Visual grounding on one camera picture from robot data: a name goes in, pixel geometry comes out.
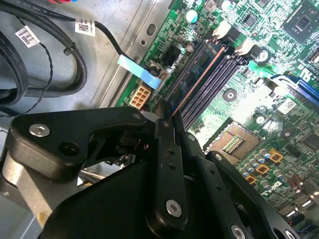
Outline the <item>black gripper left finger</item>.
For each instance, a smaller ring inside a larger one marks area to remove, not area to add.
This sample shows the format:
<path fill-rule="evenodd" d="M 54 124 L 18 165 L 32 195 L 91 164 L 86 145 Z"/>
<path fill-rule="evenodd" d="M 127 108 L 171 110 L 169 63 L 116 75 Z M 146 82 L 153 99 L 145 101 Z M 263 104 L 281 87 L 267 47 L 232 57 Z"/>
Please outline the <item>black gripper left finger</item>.
<path fill-rule="evenodd" d="M 44 226 L 66 199 L 141 162 L 180 162 L 175 130 L 132 107 L 31 114 L 15 118 L 1 173 Z"/>

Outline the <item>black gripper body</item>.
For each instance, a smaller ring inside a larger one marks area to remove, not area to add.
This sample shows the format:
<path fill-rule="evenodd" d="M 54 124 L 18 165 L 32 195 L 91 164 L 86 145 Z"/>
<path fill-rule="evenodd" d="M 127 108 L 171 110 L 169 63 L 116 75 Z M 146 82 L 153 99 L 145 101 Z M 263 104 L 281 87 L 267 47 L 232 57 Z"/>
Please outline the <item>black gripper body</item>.
<path fill-rule="evenodd" d="M 63 201 L 44 239 L 213 239 L 180 162 L 141 162 Z"/>

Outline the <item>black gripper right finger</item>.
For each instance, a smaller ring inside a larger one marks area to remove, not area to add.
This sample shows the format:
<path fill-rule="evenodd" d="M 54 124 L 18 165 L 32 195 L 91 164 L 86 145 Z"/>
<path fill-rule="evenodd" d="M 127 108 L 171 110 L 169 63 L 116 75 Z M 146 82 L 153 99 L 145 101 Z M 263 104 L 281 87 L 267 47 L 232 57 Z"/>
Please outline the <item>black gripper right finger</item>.
<path fill-rule="evenodd" d="M 184 175 L 193 180 L 188 195 L 206 220 L 214 239 L 297 239 L 299 235 L 219 152 L 204 154 L 198 140 L 186 132 L 181 114 L 172 117 L 181 147 Z"/>

